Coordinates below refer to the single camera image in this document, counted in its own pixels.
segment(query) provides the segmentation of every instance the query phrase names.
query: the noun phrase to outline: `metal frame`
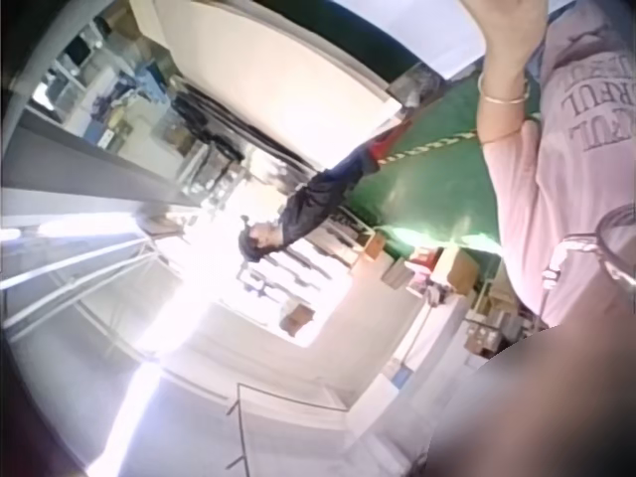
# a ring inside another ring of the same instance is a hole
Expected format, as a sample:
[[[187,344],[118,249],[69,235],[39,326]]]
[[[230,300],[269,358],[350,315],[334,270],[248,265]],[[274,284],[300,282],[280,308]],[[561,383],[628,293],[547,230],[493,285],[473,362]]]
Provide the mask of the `metal frame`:
[[[269,391],[260,390],[259,388],[255,388],[254,386],[246,385],[243,383],[237,383],[237,400],[235,401],[234,404],[232,404],[230,409],[228,409],[228,412],[226,413],[226,415],[230,416],[233,414],[235,410],[238,410],[238,433],[240,438],[240,449],[241,449],[242,455],[238,457],[237,459],[233,460],[230,464],[228,464],[226,466],[226,470],[232,470],[234,467],[236,467],[239,463],[242,462],[243,469],[245,471],[245,477],[251,477],[251,474],[249,473],[249,460],[247,459],[247,449],[245,446],[245,431],[244,431],[244,427],[242,423],[242,406],[241,406],[241,396],[240,396],[241,389],[251,390],[256,393],[260,393],[262,395],[270,396],[271,398],[277,398],[277,399],[285,400],[287,402],[293,402],[295,404],[306,405],[307,407],[313,407],[316,409],[332,410],[334,412],[342,412],[342,413],[349,412],[349,409],[346,409],[346,408],[332,407],[330,405],[314,404],[312,402],[306,402],[303,400],[294,399],[292,397],[285,397],[285,396],[277,395],[276,393],[271,393]]]
[[[34,270],[25,271],[24,273],[20,273],[19,275],[12,276],[11,278],[7,278],[6,280],[0,281],[0,291],[6,290],[13,286],[24,283],[25,281],[28,281],[32,278],[36,278],[37,276],[44,275],[45,273],[49,273],[55,270],[60,270],[62,268],[66,268],[68,266],[81,263],[91,258],[106,255],[107,253],[122,250],[124,248],[129,248],[130,246],[138,245],[146,241],[147,241],[147,238],[138,238],[135,240],[124,242],[124,243],[118,243],[117,245],[100,248],[99,250],[89,251],[87,253],[82,253],[80,255],[72,256],[71,258],[66,258],[56,263],[49,263],[47,265],[41,266],[40,268],[36,268]]]
[[[56,298],[59,298],[60,296],[66,294],[67,292],[72,291],[72,290],[76,289],[77,287],[79,287],[81,285],[84,285],[85,283],[88,283],[88,282],[90,282],[92,280],[95,280],[96,278],[99,278],[99,277],[101,277],[103,275],[106,275],[107,273],[110,273],[112,271],[115,271],[115,270],[117,270],[117,268],[121,268],[122,266],[133,264],[133,263],[145,260],[145,259],[147,259],[149,257],[155,257],[155,256],[157,256],[157,253],[154,252],[154,251],[150,252],[150,253],[145,253],[145,254],[142,254],[142,255],[138,255],[138,256],[135,256],[133,258],[128,258],[127,260],[120,261],[118,263],[114,263],[113,265],[109,265],[109,266],[106,266],[104,268],[101,268],[101,269],[99,269],[97,271],[94,271],[93,273],[89,273],[88,275],[83,276],[82,278],[80,278],[78,280],[71,281],[71,282],[67,283],[64,286],[61,286],[57,290],[49,293],[48,295],[40,298],[39,300],[31,303],[29,306],[27,306],[26,308],[23,308],[18,313],[13,315],[11,318],[5,320],[2,323],[2,329],[3,330],[8,330],[9,328],[15,326],[16,324],[18,324],[21,321],[23,321],[24,319],[26,319],[33,312],[39,310],[43,306],[45,306],[48,303],[52,302]]]
[[[9,338],[9,343],[13,344],[13,343],[21,340],[22,338],[26,337],[29,333],[31,333],[33,330],[35,330],[38,326],[42,325],[43,323],[45,323],[50,318],[53,318],[55,315],[57,315],[61,311],[65,310],[66,308],[69,308],[70,306],[77,305],[78,302],[81,301],[85,296],[90,295],[91,293],[95,292],[99,288],[107,285],[108,283],[111,283],[112,281],[116,280],[117,278],[119,278],[119,277],[127,274],[128,272],[138,268],[139,266],[143,265],[144,261],[145,261],[144,258],[149,258],[151,256],[152,256],[151,253],[147,253],[145,255],[139,255],[139,256],[135,257],[135,258],[138,258],[138,260],[136,262],[131,262],[131,263],[127,263],[127,264],[122,265],[122,269],[115,271],[115,273],[113,273],[111,276],[107,277],[106,279],[96,283],[93,286],[90,286],[89,288],[87,288],[86,290],[78,293],[77,295],[70,296],[64,302],[62,302],[58,306],[54,307],[51,311],[47,312],[46,314],[41,316],[36,321],[31,323],[30,325],[27,325],[24,329],[20,330],[18,333],[16,333],[15,335],[11,336]]]

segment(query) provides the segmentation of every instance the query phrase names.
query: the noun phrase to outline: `green floor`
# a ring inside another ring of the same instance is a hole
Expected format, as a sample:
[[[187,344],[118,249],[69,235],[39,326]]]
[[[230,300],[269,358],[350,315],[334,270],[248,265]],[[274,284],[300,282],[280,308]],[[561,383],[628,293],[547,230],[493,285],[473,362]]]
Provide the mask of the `green floor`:
[[[450,243],[497,251],[497,204],[478,140],[461,138],[425,153],[400,154],[474,131],[477,102],[476,78],[458,83],[394,147],[396,162],[365,179],[350,197],[353,212],[389,235],[394,255]],[[537,99],[529,105],[529,112],[536,109]]]

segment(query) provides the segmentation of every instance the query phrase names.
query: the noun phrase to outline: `white wall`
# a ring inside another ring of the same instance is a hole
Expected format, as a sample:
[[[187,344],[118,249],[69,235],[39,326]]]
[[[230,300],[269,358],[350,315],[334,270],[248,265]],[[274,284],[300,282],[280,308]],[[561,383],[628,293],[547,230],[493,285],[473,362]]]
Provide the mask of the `white wall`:
[[[404,289],[392,290],[381,282],[392,262],[386,254],[373,263],[360,261],[350,292],[309,348],[227,313],[202,323],[197,347],[215,360],[269,369],[278,380],[323,383],[351,404],[389,360],[421,307]]]
[[[198,2],[154,0],[154,7],[159,40],[188,80],[317,167],[335,165],[400,108],[379,88],[245,16]],[[147,23],[156,22],[140,21],[152,35]]]

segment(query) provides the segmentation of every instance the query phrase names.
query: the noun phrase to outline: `white panel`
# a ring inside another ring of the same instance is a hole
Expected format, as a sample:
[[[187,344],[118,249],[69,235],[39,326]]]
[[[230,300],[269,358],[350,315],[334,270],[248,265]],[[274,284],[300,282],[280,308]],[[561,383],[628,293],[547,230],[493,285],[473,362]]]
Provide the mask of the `white panel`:
[[[249,18],[194,2],[155,5],[188,80],[318,168],[336,165],[400,109],[387,94]]]
[[[551,0],[551,11],[572,0]],[[450,79],[481,58],[486,45],[459,0],[336,0]]]

